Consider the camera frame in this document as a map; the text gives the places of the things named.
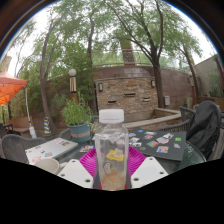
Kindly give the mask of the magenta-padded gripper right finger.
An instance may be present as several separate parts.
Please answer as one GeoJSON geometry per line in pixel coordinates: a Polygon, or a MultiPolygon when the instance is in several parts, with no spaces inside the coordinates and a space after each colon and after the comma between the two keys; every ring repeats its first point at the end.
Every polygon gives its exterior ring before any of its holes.
{"type": "Polygon", "coordinates": [[[143,187],[167,175],[155,157],[146,157],[137,149],[129,147],[127,189],[143,187]]]}

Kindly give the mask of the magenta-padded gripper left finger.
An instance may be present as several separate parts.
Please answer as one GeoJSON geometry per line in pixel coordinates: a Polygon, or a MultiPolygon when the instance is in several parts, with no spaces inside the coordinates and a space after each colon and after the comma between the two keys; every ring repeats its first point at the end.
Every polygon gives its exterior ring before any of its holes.
{"type": "Polygon", "coordinates": [[[96,150],[91,149],[80,159],[71,159],[58,176],[83,188],[92,188],[96,172],[96,150]]]}

